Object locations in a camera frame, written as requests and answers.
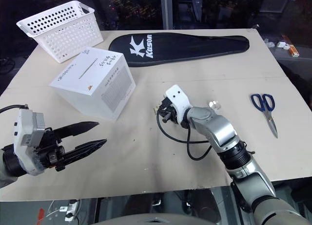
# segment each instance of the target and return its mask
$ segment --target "kuson logo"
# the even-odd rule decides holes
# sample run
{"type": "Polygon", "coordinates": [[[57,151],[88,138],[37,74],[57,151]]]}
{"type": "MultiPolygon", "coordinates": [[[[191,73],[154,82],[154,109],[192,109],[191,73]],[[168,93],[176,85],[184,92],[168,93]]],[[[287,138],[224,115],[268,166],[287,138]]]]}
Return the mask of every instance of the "kuson logo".
{"type": "Polygon", "coordinates": [[[147,57],[153,58],[153,45],[152,45],[152,35],[151,34],[147,35],[146,42],[147,42],[147,49],[144,53],[144,52],[141,52],[141,50],[143,50],[143,49],[145,50],[144,39],[142,39],[141,43],[139,45],[137,45],[133,39],[133,36],[131,36],[130,45],[133,47],[133,49],[130,48],[130,53],[136,54],[136,56],[139,55],[141,57],[144,57],[144,55],[146,54],[147,57]]]}

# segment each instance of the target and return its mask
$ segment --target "white cardboard box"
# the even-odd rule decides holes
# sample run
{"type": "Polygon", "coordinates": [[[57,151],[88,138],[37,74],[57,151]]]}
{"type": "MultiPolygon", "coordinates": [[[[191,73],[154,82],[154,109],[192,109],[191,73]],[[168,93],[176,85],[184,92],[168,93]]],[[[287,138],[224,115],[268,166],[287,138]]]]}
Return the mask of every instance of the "white cardboard box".
{"type": "Polygon", "coordinates": [[[88,47],[50,86],[82,114],[116,121],[136,84],[123,54],[88,47]]]}

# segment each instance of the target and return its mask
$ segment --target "white k logo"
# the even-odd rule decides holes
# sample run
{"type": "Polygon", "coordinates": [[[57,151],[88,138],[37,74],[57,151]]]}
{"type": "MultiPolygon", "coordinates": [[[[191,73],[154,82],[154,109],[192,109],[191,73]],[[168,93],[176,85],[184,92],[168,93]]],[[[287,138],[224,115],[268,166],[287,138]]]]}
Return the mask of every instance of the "white k logo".
{"type": "Polygon", "coordinates": [[[133,36],[131,36],[130,45],[132,45],[134,49],[131,49],[131,48],[130,48],[130,52],[131,52],[132,54],[136,54],[136,56],[139,55],[139,56],[141,56],[141,57],[144,57],[145,53],[140,52],[140,50],[145,49],[144,43],[143,43],[143,42],[144,42],[144,39],[142,39],[142,42],[141,42],[139,45],[137,45],[137,44],[135,43],[134,39],[133,39],[133,36]]]}

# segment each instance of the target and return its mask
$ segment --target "beige tabletop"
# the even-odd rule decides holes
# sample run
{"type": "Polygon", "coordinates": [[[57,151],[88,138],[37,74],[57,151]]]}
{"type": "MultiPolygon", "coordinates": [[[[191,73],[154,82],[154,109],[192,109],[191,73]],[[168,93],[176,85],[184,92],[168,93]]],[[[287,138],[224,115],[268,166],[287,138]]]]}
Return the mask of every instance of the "beige tabletop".
{"type": "MultiPolygon", "coordinates": [[[[147,31],[104,31],[104,42],[124,34],[147,31]]],[[[242,35],[250,41],[248,51],[193,61],[131,68],[136,89],[116,123],[84,116],[57,95],[48,84],[72,61],[59,64],[39,46],[22,66],[0,97],[0,107],[27,103],[44,114],[46,127],[53,129],[80,121],[100,125],[63,140],[66,151],[82,143],[107,138],[97,152],[66,166],[61,172],[47,169],[39,176],[25,175],[0,189],[1,201],[95,198],[230,184],[222,162],[211,151],[202,161],[187,156],[186,146],[173,142],[158,129],[153,108],[164,92],[178,84],[194,106],[210,100],[221,104],[219,114],[231,121],[272,181],[312,176],[310,135],[312,112],[275,61],[254,29],[177,30],[202,36],[242,35]],[[252,93],[275,98],[273,118],[276,139],[264,115],[250,102],[252,93]]],[[[13,142],[13,123],[18,110],[0,115],[0,146],[13,142]]],[[[186,139],[186,131],[172,123],[163,124],[172,136],[186,139]]],[[[193,132],[193,140],[204,137],[193,132]]],[[[207,146],[191,146],[200,156],[207,146]]]]}

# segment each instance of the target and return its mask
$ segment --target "robotic arm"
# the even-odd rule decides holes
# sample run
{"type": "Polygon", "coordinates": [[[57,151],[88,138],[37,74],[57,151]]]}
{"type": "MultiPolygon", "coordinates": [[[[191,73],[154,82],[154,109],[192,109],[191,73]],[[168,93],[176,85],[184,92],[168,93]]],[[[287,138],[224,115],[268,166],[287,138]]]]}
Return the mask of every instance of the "robotic arm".
{"type": "Polygon", "coordinates": [[[241,208],[254,214],[257,225],[310,225],[288,203],[276,198],[268,177],[225,117],[211,108],[193,107],[177,85],[166,91],[157,114],[164,122],[195,129],[209,140],[233,179],[231,186],[241,208]]]}
{"type": "Polygon", "coordinates": [[[101,148],[104,140],[90,141],[65,153],[62,139],[76,136],[97,126],[98,122],[80,122],[56,130],[45,128],[43,114],[23,106],[14,123],[14,143],[0,150],[0,188],[17,181],[18,177],[39,175],[47,168],[56,171],[101,148]]]}

